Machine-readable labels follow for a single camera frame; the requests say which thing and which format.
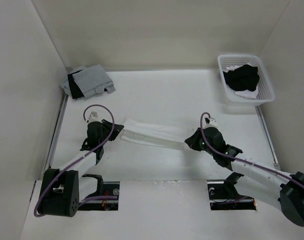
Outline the folded grey tank top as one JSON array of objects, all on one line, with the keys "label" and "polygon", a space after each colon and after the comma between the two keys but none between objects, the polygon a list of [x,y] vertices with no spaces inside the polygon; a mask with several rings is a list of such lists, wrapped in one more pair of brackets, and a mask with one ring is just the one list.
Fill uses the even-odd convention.
[{"label": "folded grey tank top", "polygon": [[86,99],[104,92],[111,94],[116,91],[113,80],[99,64],[84,68],[72,77]]}]

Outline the left metal table rail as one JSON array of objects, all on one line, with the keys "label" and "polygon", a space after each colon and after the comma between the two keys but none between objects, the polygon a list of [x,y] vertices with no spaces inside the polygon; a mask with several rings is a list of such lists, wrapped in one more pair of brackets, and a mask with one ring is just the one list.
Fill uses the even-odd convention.
[{"label": "left metal table rail", "polygon": [[65,113],[67,102],[68,102],[68,95],[66,93],[63,93],[61,103],[59,106],[59,110],[57,113],[57,118],[55,121],[53,134],[52,134],[51,141],[50,141],[49,150],[46,155],[44,166],[40,173],[40,179],[43,179],[43,174],[49,167],[51,167],[51,164],[52,164],[52,161],[54,158],[54,154],[55,154],[55,150],[56,150],[56,146],[57,146],[57,142],[58,142],[58,138],[59,138],[59,133],[60,133],[63,118],[64,118],[64,113]]}]

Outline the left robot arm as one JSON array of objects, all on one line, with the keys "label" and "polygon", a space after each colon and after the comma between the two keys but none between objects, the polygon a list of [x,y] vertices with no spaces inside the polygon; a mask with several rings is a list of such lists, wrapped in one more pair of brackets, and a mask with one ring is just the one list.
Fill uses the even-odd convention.
[{"label": "left robot arm", "polygon": [[89,121],[78,155],[60,168],[45,171],[34,215],[73,217],[90,201],[118,199],[112,190],[105,190],[101,175],[89,174],[88,170],[102,159],[105,143],[114,141],[123,129],[123,125],[105,119]]}]

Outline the white plastic laundry basket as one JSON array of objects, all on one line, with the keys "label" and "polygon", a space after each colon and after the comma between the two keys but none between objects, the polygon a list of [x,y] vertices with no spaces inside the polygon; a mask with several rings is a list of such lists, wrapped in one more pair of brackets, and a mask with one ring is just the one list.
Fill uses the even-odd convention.
[{"label": "white plastic laundry basket", "polygon": [[257,56],[223,54],[217,61],[226,105],[256,107],[275,100],[271,81]]}]

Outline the white garment in basket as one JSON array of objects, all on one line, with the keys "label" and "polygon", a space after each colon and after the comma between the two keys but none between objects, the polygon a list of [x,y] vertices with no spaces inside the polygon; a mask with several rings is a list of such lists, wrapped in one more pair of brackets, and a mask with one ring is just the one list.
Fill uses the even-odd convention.
[{"label": "white garment in basket", "polygon": [[[224,72],[227,73],[228,71],[233,71],[239,67],[241,67],[241,66],[233,65],[233,66],[227,67]],[[258,85],[257,85],[257,88],[255,91],[245,90],[245,91],[234,91],[234,92],[235,92],[235,95],[246,98],[246,99],[256,99],[256,97],[258,95]]]}]

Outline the light grey bottom tank top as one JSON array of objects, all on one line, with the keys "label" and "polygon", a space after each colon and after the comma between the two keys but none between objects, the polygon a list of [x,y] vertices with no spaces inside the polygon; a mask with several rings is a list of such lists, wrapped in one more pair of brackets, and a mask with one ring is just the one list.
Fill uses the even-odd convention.
[{"label": "light grey bottom tank top", "polygon": [[[77,73],[79,71],[85,70],[87,69],[87,67],[85,66],[79,66],[77,68],[74,68],[69,74],[73,74],[73,73]],[[64,80],[59,84],[59,86],[64,90],[64,92],[71,97],[71,91],[70,91],[70,87],[69,87],[69,83],[68,83],[68,76],[66,76],[64,78]]]}]

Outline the white tank top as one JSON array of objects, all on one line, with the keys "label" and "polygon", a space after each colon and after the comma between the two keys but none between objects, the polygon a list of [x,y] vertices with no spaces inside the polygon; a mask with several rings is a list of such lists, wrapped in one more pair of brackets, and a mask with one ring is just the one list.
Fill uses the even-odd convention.
[{"label": "white tank top", "polygon": [[150,147],[183,150],[187,148],[185,139],[192,134],[192,128],[149,124],[128,118],[124,123],[121,139]]}]

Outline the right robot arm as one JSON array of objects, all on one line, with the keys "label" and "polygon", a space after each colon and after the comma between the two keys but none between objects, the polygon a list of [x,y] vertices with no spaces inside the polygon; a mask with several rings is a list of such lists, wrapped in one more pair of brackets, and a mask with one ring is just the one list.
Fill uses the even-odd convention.
[{"label": "right robot arm", "polygon": [[185,143],[193,150],[206,151],[219,166],[232,172],[223,186],[226,196],[258,199],[304,227],[304,173],[287,173],[246,160],[243,151],[227,144],[216,127],[197,128]]}]

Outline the folded black tank top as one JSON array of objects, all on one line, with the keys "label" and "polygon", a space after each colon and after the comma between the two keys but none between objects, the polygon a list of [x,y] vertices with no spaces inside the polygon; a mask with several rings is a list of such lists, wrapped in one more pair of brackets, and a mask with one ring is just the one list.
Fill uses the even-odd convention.
[{"label": "folded black tank top", "polygon": [[76,100],[84,97],[84,94],[80,90],[79,86],[76,84],[75,79],[73,78],[73,75],[76,73],[79,73],[81,70],[78,70],[76,72],[70,73],[67,75],[68,78],[68,85],[71,92],[71,97]]}]

